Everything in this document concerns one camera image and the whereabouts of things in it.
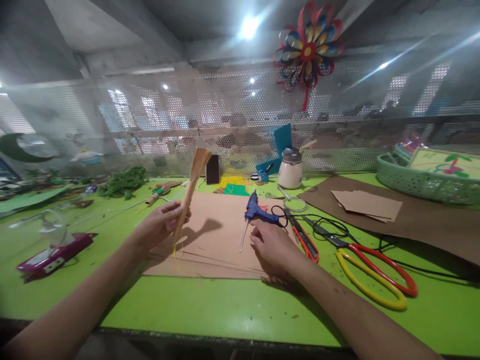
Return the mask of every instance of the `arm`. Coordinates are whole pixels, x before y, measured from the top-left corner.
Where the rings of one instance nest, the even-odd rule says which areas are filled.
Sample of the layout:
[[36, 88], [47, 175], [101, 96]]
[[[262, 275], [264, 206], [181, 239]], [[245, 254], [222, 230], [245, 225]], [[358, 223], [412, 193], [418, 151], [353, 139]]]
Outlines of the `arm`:
[[442, 359], [375, 306], [308, 259], [278, 226], [254, 220], [259, 255], [296, 278], [318, 301], [360, 359]]
[[150, 249], [176, 228], [181, 212], [179, 201], [152, 211], [94, 273], [2, 351], [8, 358], [22, 360], [73, 358], [127, 278]]

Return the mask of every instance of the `hand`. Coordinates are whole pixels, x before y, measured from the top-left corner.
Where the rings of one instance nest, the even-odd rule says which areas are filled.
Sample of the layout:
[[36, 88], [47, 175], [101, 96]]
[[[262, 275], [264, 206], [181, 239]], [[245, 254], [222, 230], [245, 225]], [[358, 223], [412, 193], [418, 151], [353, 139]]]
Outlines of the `hand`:
[[278, 225], [259, 219], [251, 224], [255, 226], [250, 235], [253, 248], [273, 266], [288, 272], [298, 257], [305, 258], [288, 233]]
[[[164, 241], [177, 228], [177, 218], [182, 213], [180, 201], [173, 201], [153, 210], [128, 236], [129, 242], [135, 242], [141, 250], [148, 252]], [[188, 210], [184, 224], [188, 223], [192, 213]]]

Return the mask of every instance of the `blue paper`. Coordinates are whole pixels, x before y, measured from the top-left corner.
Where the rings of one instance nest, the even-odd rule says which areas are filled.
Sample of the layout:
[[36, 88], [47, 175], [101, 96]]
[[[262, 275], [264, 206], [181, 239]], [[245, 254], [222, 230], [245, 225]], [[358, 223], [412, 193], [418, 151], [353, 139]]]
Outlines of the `blue paper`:
[[285, 148], [292, 147], [292, 124], [279, 127], [273, 132], [273, 136], [275, 137], [276, 152], [279, 157], [282, 157]]
[[276, 174], [279, 172], [280, 170], [280, 164], [282, 163], [282, 158], [279, 157], [279, 158], [276, 158], [275, 160], [269, 160], [267, 162], [264, 162], [264, 163], [261, 163], [261, 164], [258, 164], [257, 166], [255, 166], [255, 169], [256, 169], [256, 172], [258, 173], [260, 170], [263, 170], [265, 171], [269, 165], [273, 163], [273, 166], [272, 168], [267, 172], [268, 175], [272, 175], [272, 174]]

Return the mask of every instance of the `magenta device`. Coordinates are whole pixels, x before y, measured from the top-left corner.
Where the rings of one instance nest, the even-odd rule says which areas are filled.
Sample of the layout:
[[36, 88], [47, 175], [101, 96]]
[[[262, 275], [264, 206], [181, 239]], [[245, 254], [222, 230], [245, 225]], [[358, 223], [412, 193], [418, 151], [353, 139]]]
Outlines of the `magenta device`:
[[75, 240], [69, 245], [60, 246], [55, 250], [49, 247], [16, 266], [16, 269], [22, 273], [26, 283], [35, 279], [46, 278], [53, 274], [67, 261], [94, 242], [92, 236], [88, 233], [80, 232], [72, 235], [75, 237]]

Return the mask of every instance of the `blue glue gun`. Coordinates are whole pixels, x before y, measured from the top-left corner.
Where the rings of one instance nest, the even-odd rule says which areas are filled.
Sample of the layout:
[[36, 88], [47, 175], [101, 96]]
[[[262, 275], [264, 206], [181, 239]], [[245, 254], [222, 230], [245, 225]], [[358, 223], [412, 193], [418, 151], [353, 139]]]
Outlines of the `blue glue gun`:
[[255, 190], [248, 199], [248, 203], [246, 204], [245, 219], [252, 220], [255, 216], [270, 224], [279, 224], [278, 215], [269, 214], [268, 212], [263, 211], [259, 207], [259, 197], [257, 195], [257, 190]]

